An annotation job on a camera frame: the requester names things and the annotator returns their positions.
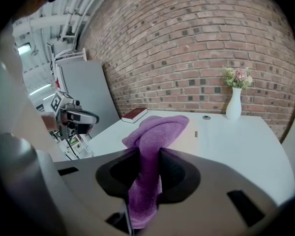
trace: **flower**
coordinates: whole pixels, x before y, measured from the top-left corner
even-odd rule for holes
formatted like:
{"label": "flower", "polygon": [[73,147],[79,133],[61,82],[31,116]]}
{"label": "flower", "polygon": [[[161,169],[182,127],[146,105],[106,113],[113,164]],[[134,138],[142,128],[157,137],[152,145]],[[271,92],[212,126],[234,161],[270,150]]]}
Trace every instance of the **flower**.
{"label": "flower", "polygon": [[252,77],[251,77],[251,76],[248,76],[247,81],[248,81],[249,83],[252,83]]}
{"label": "flower", "polygon": [[238,82],[243,82],[247,79],[247,71],[243,68],[237,68],[235,69],[235,79]]}
{"label": "flower", "polygon": [[234,75],[234,69],[231,68],[231,67],[227,67],[227,68],[226,68],[226,72],[227,72],[229,75],[231,75],[231,76]]}

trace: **cable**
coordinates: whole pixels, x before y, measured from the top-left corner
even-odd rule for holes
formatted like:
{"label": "cable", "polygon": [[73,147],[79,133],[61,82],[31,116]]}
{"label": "cable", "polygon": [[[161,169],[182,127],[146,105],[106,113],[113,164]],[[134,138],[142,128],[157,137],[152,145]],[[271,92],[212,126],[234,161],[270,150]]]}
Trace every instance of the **cable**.
{"label": "cable", "polygon": [[80,159],[80,158],[77,156],[77,154],[74,152],[74,150],[73,150],[73,148],[72,148],[72,146],[71,146],[70,142],[69,142],[67,139],[65,139],[65,140],[66,140],[66,141],[67,141],[67,143],[69,144],[69,146],[70,146],[70,149],[72,150],[72,152],[73,152],[73,154],[76,156],[76,158]]}
{"label": "cable", "polygon": [[71,159],[67,154],[66,154],[65,156],[66,156],[67,158],[69,158],[69,159],[72,161],[72,159]]}

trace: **pink flower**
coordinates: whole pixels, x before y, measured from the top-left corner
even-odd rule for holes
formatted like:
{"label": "pink flower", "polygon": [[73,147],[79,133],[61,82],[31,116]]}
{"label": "pink flower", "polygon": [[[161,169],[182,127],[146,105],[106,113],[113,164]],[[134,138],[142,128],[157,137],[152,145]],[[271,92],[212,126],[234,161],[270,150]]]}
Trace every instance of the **pink flower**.
{"label": "pink flower", "polygon": [[237,68],[235,69],[235,79],[238,82],[245,81],[247,79],[247,72],[243,68]]}

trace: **person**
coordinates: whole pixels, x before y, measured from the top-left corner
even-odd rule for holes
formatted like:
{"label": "person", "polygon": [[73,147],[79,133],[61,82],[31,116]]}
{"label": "person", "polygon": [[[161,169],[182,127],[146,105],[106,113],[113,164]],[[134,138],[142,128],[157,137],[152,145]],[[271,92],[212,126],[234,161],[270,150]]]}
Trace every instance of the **person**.
{"label": "person", "polygon": [[41,113],[33,106],[23,79],[23,66],[13,33],[13,22],[36,12],[55,0],[25,0],[0,33],[0,134],[11,133],[30,142],[36,150],[50,154],[53,161],[67,160],[50,130],[57,130],[53,113]]}
{"label": "person", "polygon": [[[9,74],[18,83],[23,85],[25,85],[23,79],[23,65],[17,47],[14,43],[12,24],[20,18],[27,17],[35,13],[45,3],[53,1],[55,0],[26,0],[13,15],[9,24],[0,36],[0,59],[3,60],[5,68]],[[40,115],[49,131],[59,129],[59,126],[56,123],[55,115],[53,113],[41,113]]]}

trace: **ceiling light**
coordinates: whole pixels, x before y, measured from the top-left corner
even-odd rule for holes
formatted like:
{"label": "ceiling light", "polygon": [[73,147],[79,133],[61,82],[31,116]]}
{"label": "ceiling light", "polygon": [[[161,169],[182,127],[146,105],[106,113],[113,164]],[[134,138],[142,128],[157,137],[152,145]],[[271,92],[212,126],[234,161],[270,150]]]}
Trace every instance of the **ceiling light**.
{"label": "ceiling light", "polygon": [[34,93],[37,93],[37,92],[39,92],[39,91],[41,91],[41,90],[43,90],[43,89],[46,89],[46,88],[48,88],[48,87],[50,87],[50,86],[51,86],[50,83],[47,84],[47,85],[44,85],[43,87],[41,87],[41,88],[39,88],[39,89],[36,89],[35,91],[31,92],[29,95],[31,96],[31,95],[33,95]]}
{"label": "ceiling light", "polygon": [[22,55],[24,53],[28,53],[30,51],[30,44],[22,45],[18,48],[19,55]]}
{"label": "ceiling light", "polygon": [[46,100],[46,99],[50,98],[51,96],[54,96],[55,94],[56,94],[56,93],[53,93],[53,94],[47,96],[46,98],[43,98],[43,100]]}

